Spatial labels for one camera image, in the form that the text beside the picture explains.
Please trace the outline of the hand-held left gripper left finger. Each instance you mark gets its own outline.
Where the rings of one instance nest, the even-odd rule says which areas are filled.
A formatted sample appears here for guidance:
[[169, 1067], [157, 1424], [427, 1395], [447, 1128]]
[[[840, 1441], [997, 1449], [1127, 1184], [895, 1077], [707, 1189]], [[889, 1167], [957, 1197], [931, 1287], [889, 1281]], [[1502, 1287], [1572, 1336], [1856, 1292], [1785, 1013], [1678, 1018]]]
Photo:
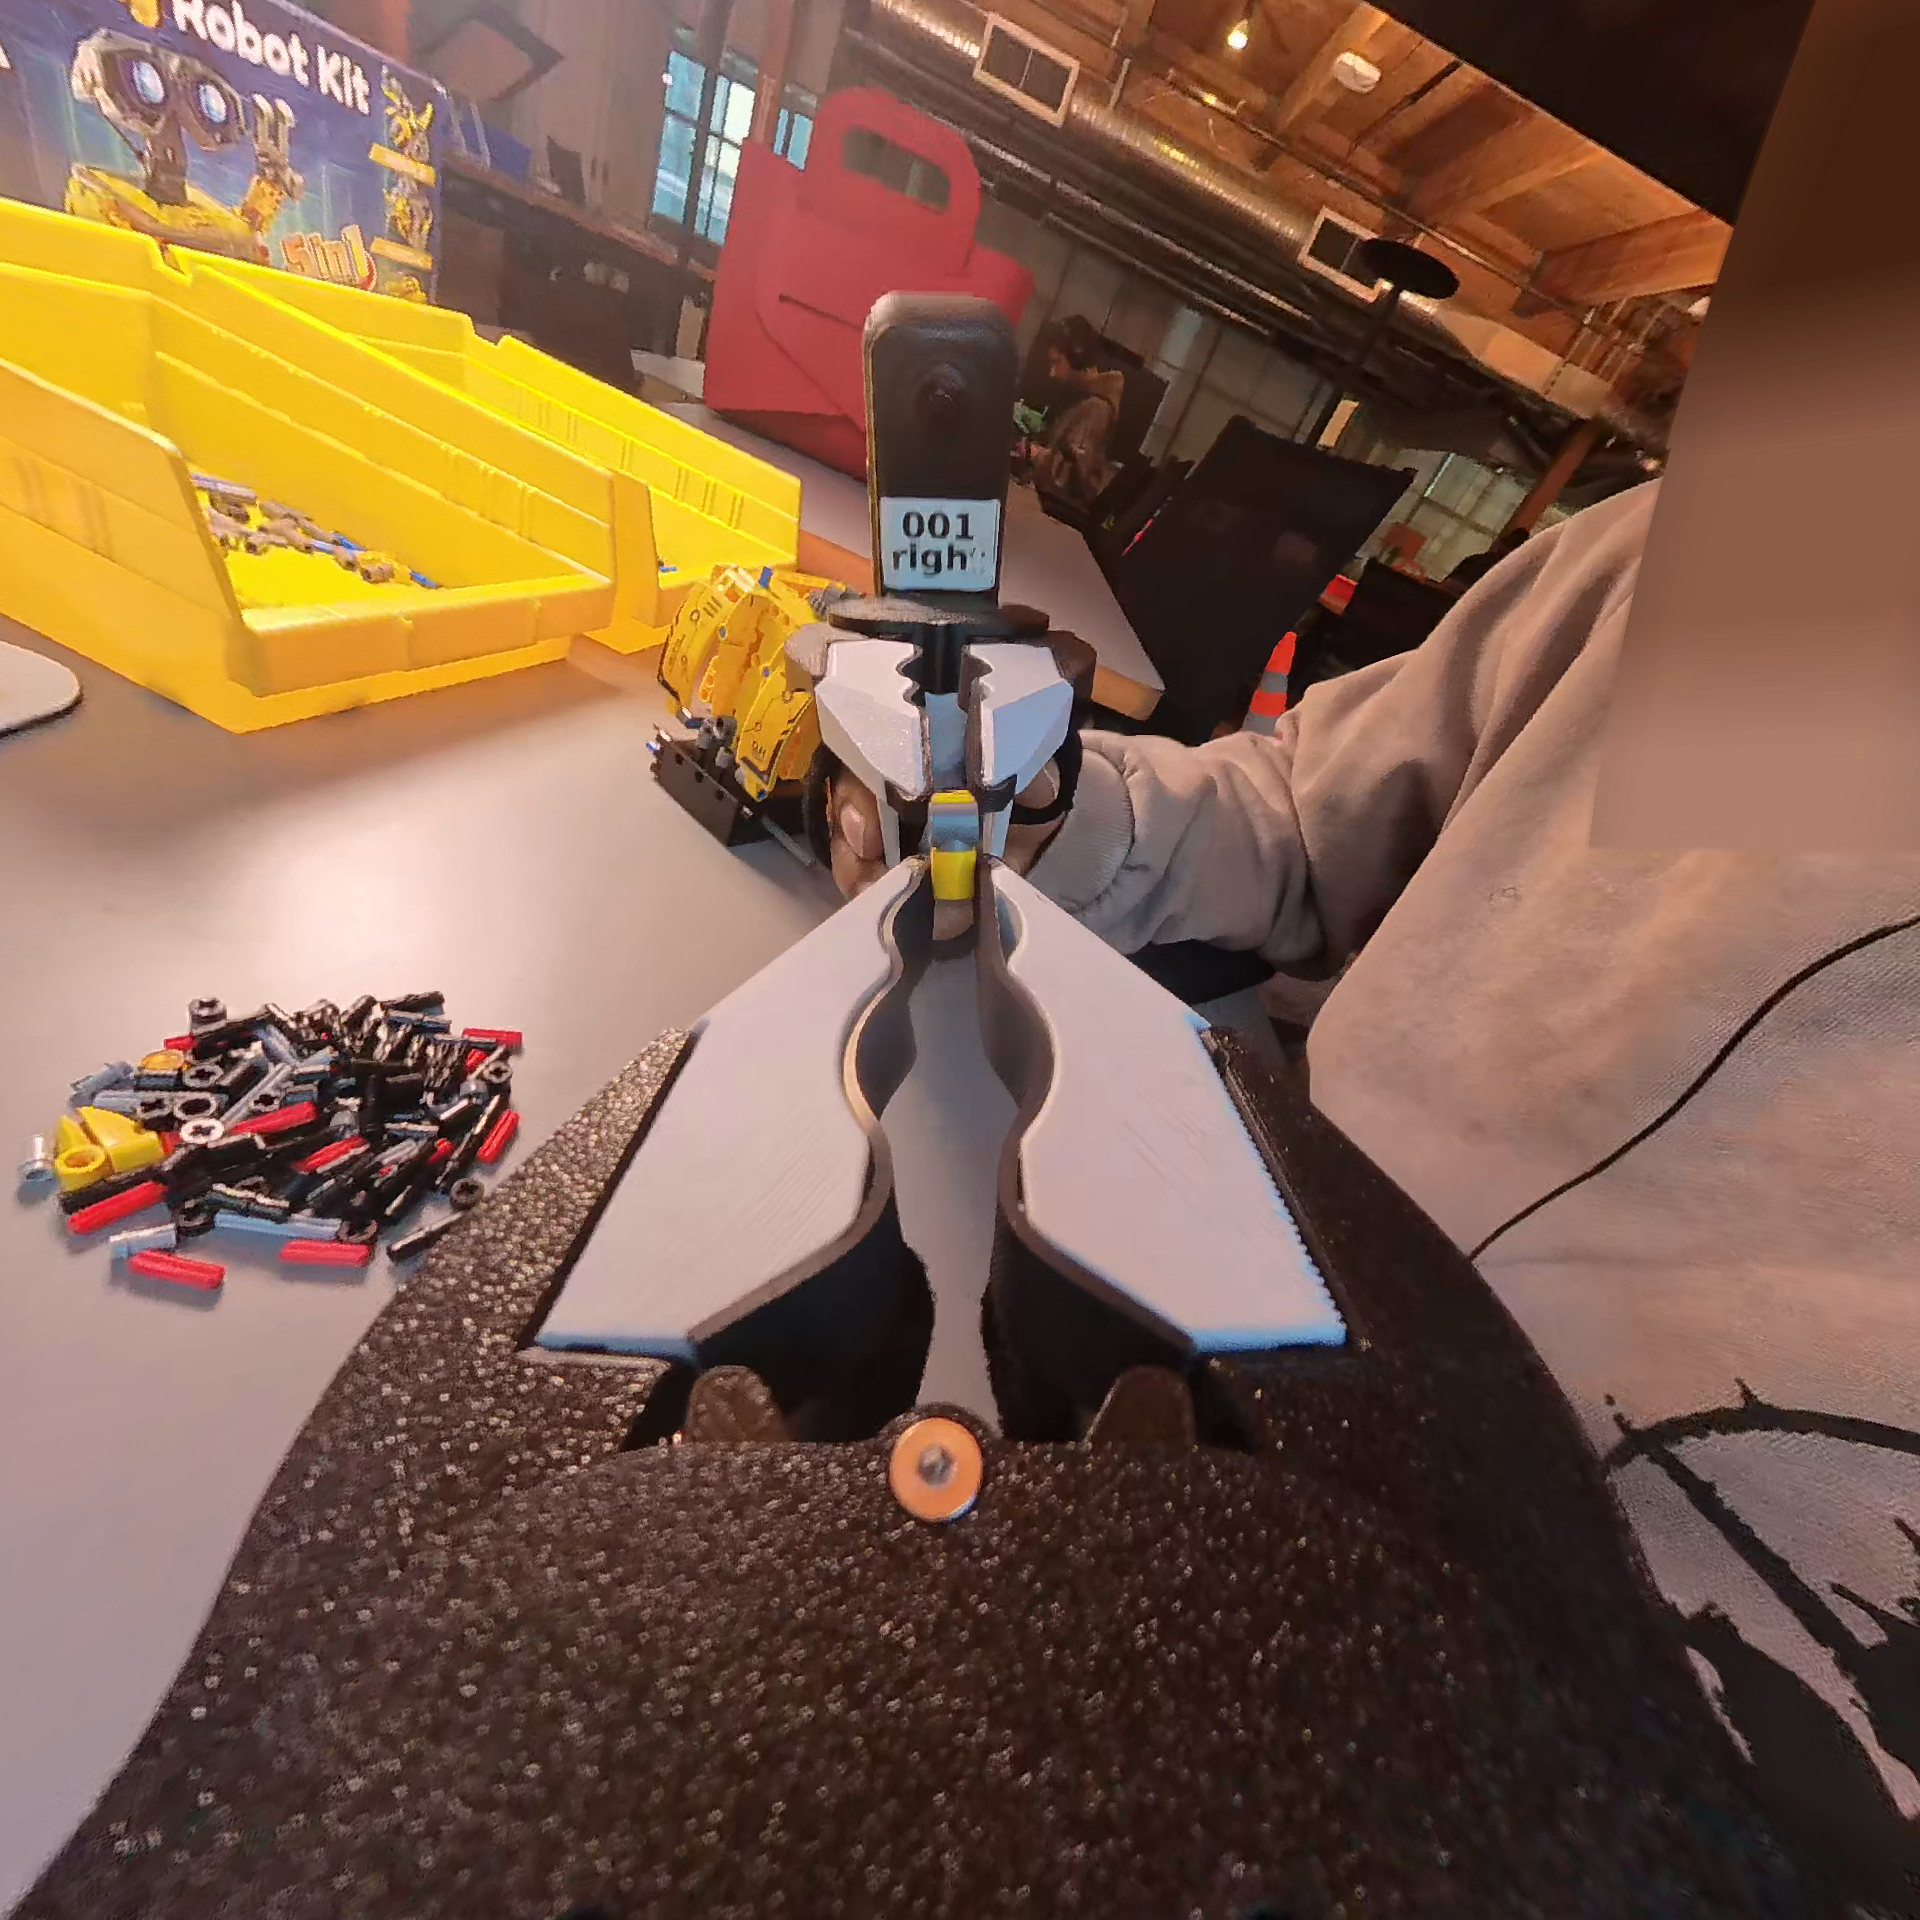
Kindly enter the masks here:
[[920, 1395], [927, 1276], [881, 1115], [916, 1061], [927, 866], [895, 866], [696, 1021], [533, 1327], [553, 1365], [757, 1375], [799, 1437]]

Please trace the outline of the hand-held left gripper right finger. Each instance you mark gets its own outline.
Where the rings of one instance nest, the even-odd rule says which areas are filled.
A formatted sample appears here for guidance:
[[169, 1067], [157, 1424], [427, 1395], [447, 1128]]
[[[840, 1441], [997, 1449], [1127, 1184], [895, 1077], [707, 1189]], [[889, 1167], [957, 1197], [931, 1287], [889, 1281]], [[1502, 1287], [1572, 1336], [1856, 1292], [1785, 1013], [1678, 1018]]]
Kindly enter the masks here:
[[1073, 1441], [1139, 1370], [1349, 1346], [1235, 1035], [1006, 866], [975, 877], [975, 1005], [1015, 1101], [980, 1305], [1003, 1435]]

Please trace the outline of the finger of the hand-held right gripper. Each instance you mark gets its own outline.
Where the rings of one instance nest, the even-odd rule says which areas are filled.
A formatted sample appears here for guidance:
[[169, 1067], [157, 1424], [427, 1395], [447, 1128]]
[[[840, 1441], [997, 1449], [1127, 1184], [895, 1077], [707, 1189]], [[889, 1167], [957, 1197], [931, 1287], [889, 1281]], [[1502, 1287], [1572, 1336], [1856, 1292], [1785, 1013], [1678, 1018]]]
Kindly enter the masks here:
[[966, 791], [983, 818], [1001, 816], [1065, 744], [1072, 683], [1041, 640], [966, 650]]
[[931, 793], [919, 664], [911, 640], [831, 640], [814, 689], [824, 748], [892, 809]]

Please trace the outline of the yellow block robot model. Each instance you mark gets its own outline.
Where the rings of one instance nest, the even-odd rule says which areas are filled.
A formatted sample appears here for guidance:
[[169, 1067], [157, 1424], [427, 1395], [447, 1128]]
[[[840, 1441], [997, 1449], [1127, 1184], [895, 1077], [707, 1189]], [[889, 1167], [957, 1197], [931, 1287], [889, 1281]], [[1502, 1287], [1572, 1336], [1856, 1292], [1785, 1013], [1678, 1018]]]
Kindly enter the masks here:
[[817, 860], [805, 795], [822, 737], [783, 648], [840, 596], [840, 583], [791, 567], [713, 567], [665, 631], [657, 682], [675, 724], [649, 744], [654, 778], [725, 849], [764, 840]]

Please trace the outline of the long yellow perforated beam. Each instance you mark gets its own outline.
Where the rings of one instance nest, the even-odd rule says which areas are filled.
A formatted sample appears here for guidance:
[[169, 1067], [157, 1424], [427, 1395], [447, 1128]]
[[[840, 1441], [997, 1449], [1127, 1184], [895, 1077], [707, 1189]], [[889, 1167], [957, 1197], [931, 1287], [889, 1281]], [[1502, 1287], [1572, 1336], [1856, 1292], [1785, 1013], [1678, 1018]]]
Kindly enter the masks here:
[[933, 943], [960, 945], [973, 925], [977, 860], [977, 808], [964, 787], [927, 800], [923, 857], [933, 892]]

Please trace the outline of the yellow bin with divider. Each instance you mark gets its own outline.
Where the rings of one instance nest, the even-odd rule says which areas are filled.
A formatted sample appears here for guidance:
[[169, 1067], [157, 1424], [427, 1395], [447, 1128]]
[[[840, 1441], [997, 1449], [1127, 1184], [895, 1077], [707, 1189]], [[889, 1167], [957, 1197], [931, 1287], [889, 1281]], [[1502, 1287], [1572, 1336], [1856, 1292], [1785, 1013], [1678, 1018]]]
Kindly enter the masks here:
[[[564, 656], [614, 605], [605, 573], [229, 389], [136, 356], [129, 413], [4, 364], [4, 616], [225, 731], [259, 731]], [[300, 508], [400, 571], [304, 556], [239, 583], [192, 473]]]

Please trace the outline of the grey desk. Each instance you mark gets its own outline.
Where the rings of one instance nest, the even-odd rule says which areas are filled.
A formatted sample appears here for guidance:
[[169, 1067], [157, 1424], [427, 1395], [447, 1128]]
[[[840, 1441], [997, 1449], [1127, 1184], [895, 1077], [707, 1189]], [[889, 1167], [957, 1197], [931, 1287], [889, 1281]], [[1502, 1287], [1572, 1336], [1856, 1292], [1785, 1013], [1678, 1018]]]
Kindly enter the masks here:
[[721, 853], [646, 775], [649, 668], [574, 658], [229, 737], [52, 643], [80, 707], [4, 744], [4, 1908], [164, 1700], [305, 1413], [392, 1299], [123, 1283], [16, 1191], [85, 1071], [246, 1013], [444, 991], [519, 1028], [512, 1163], [665, 1026], [811, 930], [831, 888]]

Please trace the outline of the person's right hand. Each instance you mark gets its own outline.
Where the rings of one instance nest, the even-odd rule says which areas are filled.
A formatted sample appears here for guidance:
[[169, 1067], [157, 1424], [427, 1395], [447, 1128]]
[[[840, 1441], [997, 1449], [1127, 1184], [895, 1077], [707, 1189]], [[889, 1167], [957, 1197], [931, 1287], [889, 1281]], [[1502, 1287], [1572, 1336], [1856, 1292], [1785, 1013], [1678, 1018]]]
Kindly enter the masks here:
[[[1060, 800], [1063, 791], [1063, 769], [1053, 760], [1016, 793], [1015, 808], [1046, 809]], [[872, 791], [837, 762], [829, 765], [824, 787], [824, 818], [829, 829], [831, 882], [840, 899], [849, 900], [864, 893], [887, 872], [889, 861], [880, 829], [880, 804]], [[1029, 874], [1063, 823], [1063, 811], [1055, 811], [1041, 823], [1011, 823], [1003, 864], [1015, 874]]]

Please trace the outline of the large black chair back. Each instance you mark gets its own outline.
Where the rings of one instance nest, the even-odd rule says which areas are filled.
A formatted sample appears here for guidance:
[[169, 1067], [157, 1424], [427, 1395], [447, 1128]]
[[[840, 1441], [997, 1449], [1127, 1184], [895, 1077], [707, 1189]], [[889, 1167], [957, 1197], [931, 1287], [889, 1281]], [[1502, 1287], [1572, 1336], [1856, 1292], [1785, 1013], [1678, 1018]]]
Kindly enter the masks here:
[[1227, 421], [1111, 573], [1164, 683], [1142, 730], [1191, 745], [1235, 730], [1273, 648], [1415, 479]]

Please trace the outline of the yellow plastic bin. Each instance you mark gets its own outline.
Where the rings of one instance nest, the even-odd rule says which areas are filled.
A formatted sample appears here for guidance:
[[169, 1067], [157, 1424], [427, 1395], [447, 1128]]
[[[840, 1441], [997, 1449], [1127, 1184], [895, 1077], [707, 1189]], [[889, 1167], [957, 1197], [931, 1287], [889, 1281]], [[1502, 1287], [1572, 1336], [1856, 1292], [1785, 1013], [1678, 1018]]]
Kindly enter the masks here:
[[598, 639], [656, 643], [713, 569], [798, 553], [799, 483], [463, 314], [164, 248], [4, 202], [4, 361], [179, 445], [192, 469], [366, 533], [375, 483], [613, 585]]

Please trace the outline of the ceiling air vent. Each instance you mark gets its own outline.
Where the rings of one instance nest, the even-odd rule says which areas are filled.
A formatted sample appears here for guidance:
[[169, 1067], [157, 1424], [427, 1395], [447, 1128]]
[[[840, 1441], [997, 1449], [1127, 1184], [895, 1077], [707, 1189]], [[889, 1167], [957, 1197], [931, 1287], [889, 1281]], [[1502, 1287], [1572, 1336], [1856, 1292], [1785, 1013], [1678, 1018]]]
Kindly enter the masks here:
[[972, 64], [973, 84], [1048, 129], [1063, 129], [1079, 79], [1081, 64], [1068, 52], [1006, 16], [995, 11], [983, 16]]
[[1359, 301], [1373, 301], [1380, 280], [1365, 271], [1363, 259], [1373, 240], [1376, 234], [1321, 207], [1300, 248], [1299, 266], [1303, 272], [1339, 285]]

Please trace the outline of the pile of black red pins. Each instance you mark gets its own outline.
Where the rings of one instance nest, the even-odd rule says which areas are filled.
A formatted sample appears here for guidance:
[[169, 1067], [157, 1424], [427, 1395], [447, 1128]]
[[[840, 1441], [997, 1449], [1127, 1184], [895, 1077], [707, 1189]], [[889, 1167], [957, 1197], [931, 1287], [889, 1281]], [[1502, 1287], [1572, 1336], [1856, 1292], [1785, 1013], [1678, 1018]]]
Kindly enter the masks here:
[[184, 1032], [78, 1077], [16, 1197], [110, 1281], [213, 1304], [229, 1258], [358, 1281], [414, 1268], [488, 1197], [520, 1132], [513, 1026], [438, 992], [192, 999]]

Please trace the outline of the person's grey hoodie torso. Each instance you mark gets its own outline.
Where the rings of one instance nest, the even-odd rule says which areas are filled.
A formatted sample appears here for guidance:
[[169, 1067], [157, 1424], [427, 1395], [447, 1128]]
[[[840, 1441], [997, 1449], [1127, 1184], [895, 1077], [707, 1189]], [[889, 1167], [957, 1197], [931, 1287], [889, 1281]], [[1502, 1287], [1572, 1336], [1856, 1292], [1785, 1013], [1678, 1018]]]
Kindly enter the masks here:
[[1311, 1096], [1566, 1388], [1767, 1811], [1915, 1916], [1915, 857], [1593, 844], [1654, 501], [1477, 588], [1484, 773], [1342, 964]]

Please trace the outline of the black pole with disc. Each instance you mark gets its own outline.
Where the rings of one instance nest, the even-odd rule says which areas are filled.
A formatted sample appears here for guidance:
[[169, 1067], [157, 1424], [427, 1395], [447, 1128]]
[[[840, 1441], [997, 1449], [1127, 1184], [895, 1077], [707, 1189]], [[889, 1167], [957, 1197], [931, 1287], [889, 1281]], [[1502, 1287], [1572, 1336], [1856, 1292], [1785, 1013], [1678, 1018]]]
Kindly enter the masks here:
[[1393, 337], [1397, 314], [1405, 297], [1425, 300], [1429, 305], [1453, 300], [1457, 276], [1444, 259], [1425, 255], [1393, 235], [1372, 235], [1363, 245], [1358, 264], [1372, 272], [1373, 283], [1382, 290], [1376, 292], [1373, 316], [1367, 323], [1356, 369], [1373, 375], [1376, 397], [1382, 407], [1411, 413], [1423, 407], [1423, 395], [1419, 391], [1403, 391], [1405, 383], [1390, 371], [1393, 364], [1390, 340]]

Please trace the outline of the metal air duct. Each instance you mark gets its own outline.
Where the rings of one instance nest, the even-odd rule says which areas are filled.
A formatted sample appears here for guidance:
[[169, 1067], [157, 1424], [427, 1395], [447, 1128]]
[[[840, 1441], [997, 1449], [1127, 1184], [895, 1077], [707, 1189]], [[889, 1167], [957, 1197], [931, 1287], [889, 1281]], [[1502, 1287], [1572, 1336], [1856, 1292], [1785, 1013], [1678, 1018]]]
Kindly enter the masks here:
[[966, 4], [853, 4], [847, 42], [913, 104], [957, 129], [980, 172], [1048, 219], [1112, 245], [1261, 328], [1356, 324], [1388, 288], [1311, 252], [1342, 225], [1323, 202], [1273, 200], [1179, 137], [1108, 105], [1101, 83], [1070, 76], [1063, 112], [1007, 89], [995, 52], [1053, 57]]

